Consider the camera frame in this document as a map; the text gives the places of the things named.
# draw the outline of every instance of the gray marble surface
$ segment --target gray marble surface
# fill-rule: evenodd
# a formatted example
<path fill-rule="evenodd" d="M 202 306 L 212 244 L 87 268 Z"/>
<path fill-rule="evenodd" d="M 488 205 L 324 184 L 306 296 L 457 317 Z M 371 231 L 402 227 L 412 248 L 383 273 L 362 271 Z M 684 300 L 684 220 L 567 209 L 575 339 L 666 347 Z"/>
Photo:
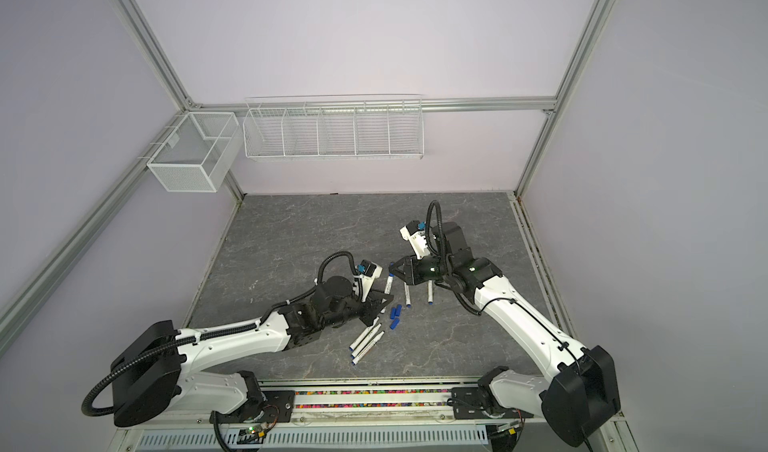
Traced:
<path fill-rule="evenodd" d="M 262 315 L 273 303 L 312 287 L 317 266 L 346 249 L 355 260 L 382 266 L 412 254 L 399 229 L 424 220 L 433 199 L 444 222 L 464 230 L 475 257 L 491 259 L 514 287 L 548 316 L 541 289 L 505 193 L 404 193 L 322 196 L 247 196 L 216 258 L 190 325 L 235 323 Z M 326 269 L 350 276 L 346 261 Z M 384 289 L 386 274 L 374 286 Z M 491 317 L 467 313 L 449 291 L 426 301 L 426 285 L 411 287 L 405 309 L 402 282 L 392 287 L 403 304 L 400 324 L 389 329 L 358 365 L 349 345 L 364 329 L 360 321 L 326 329 L 319 340 L 290 351 L 258 354 L 212 368 L 220 373 L 252 370 L 260 380 L 373 377 L 478 377 L 496 365 L 538 374 L 533 361 Z"/>

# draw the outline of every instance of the white mesh basket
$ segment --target white mesh basket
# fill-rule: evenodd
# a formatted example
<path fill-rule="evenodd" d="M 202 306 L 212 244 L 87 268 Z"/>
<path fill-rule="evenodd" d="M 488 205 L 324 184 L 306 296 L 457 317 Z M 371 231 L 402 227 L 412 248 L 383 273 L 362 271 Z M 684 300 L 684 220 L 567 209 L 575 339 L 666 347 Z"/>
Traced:
<path fill-rule="evenodd" d="M 245 154 L 254 160 L 424 155 L 420 101 L 361 106 L 250 108 Z"/>
<path fill-rule="evenodd" d="M 231 112 L 188 112 L 147 166 L 170 192 L 216 192 L 243 146 Z"/>

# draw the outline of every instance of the mesh basket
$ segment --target mesh basket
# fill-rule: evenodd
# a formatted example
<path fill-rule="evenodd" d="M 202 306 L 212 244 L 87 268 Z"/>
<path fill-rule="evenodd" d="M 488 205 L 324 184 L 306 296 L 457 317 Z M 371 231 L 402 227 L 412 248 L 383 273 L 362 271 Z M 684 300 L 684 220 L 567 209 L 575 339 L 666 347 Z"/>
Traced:
<path fill-rule="evenodd" d="M 251 108 L 243 120 L 254 160 L 424 155 L 420 102 L 360 107 Z"/>
<path fill-rule="evenodd" d="M 216 192 L 243 145 L 231 112 L 188 112 L 147 166 L 170 192 Z"/>

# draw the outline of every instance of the white wall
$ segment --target white wall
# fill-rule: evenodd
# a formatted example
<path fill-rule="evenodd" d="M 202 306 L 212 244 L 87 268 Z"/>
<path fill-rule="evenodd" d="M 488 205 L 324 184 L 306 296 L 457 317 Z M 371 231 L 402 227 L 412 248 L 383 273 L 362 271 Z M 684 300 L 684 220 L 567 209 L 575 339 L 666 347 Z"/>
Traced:
<path fill-rule="evenodd" d="M 424 114 L 423 159 L 294 160 L 233 171 L 249 194 L 513 190 L 544 123 L 541 111 Z"/>
<path fill-rule="evenodd" d="M 106 450 L 112 417 L 83 416 L 83 397 L 149 325 L 180 326 L 232 207 L 146 177 L 0 360 L 4 450 Z"/>
<path fill-rule="evenodd" d="M 0 0 L 0 307 L 176 112 L 108 0 Z"/>
<path fill-rule="evenodd" d="M 641 451 L 766 449 L 766 23 L 619 0 L 524 196 Z"/>
<path fill-rule="evenodd" d="M 195 101 L 543 95 L 594 0 L 137 0 Z"/>

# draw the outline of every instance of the white marker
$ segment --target white marker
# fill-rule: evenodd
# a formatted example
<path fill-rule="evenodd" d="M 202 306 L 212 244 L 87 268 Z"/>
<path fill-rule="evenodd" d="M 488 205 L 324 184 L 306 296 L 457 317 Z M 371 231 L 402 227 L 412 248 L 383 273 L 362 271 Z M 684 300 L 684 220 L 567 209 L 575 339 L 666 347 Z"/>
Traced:
<path fill-rule="evenodd" d="M 391 274 L 391 273 L 389 274 L 389 277 L 386 278 L 386 287 L 384 287 L 384 293 L 385 294 L 389 294 L 390 291 L 392 291 L 392 280 L 394 278 L 395 278 L 395 275 Z M 386 307 L 384 309 L 382 309 L 382 311 L 380 313 L 383 314 L 384 311 L 386 311 Z"/>
<path fill-rule="evenodd" d="M 373 323 L 371 324 L 371 326 L 370 326 L 370 327 L 366 327 L 366 329 L 365 329 L 364 331 L 360 332 L 360 335 L 358 335 L 358 336 L 357 336 L 357 339 L 355 339 L 355 342 L 352 342 L 352 345 L 350 346 L 350 351 L 353 351 L 353 350 L 355 350 L 355 347 L 357 347 L 358 345 L 360 345 L 360 341 L 362 341 L 362 339 L 363 339 L 363 338 L 364 338 L 366 335 L 368 335 L 368 332 L 371 332 L 371 331 L 373 330 L 373 327 L 374 327 L 374 326 L 376 325 L 376 323 L 378 323 L 378 322 L 379 322 L 379 318 L 377 317 L 376 319 L 374 319 L 374 320 L 373 320 Z"/>
<path fill-rule="evenodd" d="M 376 342 L 379 342 L 379 339 L 382 337 L 382 335 L 384 335 L 384 331 L 379 332 L 379 335 L 373 338 L 373 340 L 366 346 L 366 348 L 364 348 L 362 352 L 360 352 L 360 355 L 352 359 L 352 365 L 357 365 L 357 363 L 360 362 L 360 359 L 362 358 L 362 356 L 367 354 L 368 351 L 370 351 L 371 348 L 373 348 Z"/>
<path fill-rule="evenodd" d="M 376 332 L 379 332 L 379 329 L 381 327 L 382 327 L 381 324 L 376 324 L 376 327 L 374 327 L 373 330 L 369 332 L 368 335 L 366 335 L 366 338 L 363 339 L 362 342 L 360 342 L 357 345 L 357 347 L 355 347 L 355 350 L 352 351 L 352 357 L 357 357 L 358 355 L 360 355 L 360 352 L 362 352 L 363 349 L 366 348 L 370 340 L 373 339 L 373 336 L 376 335 Z"/>

